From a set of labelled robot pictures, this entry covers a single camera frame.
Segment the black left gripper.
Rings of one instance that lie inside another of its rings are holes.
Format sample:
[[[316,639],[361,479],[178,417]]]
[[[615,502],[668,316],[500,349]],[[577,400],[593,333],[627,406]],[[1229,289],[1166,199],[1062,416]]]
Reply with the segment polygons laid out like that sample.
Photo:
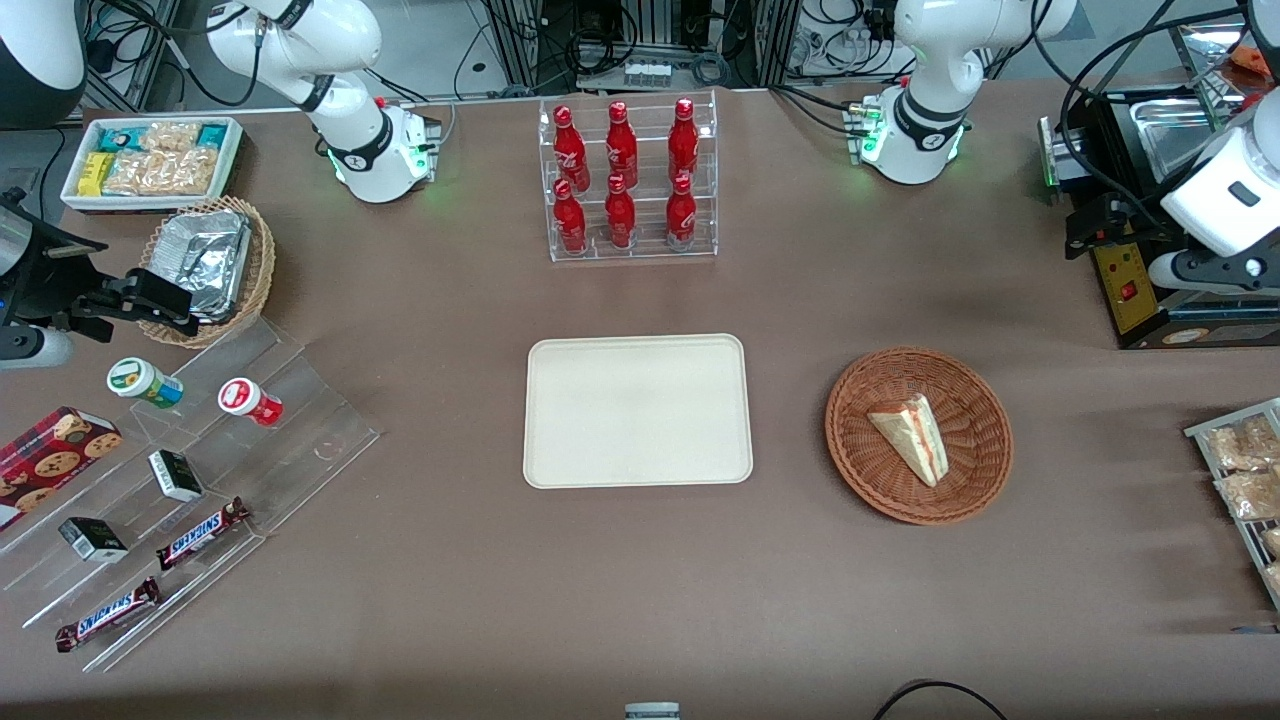
[[[1187,231],[1165,211],[1164,196],[1138,197],[1103,193],[1102,204],[1087,204],[1065,219],[1064,259],[1071,261],[1097,243],[1121,243],[1138,258],[1157,258],[1193,246]]]

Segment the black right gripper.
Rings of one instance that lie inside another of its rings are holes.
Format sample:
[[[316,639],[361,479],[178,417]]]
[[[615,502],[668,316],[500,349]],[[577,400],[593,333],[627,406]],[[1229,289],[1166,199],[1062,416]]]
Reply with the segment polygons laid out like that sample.
[[[106,345],[114,324],[101,316],[165,325],[195,336],[192,295],[145,268],[123,277],[90,259],[108,246],[70,234],[27,211],[23,193],[3,195],[3,323],[42,328],[67,315],[67,332]],[[96,292],[96,305],[84,296]]]

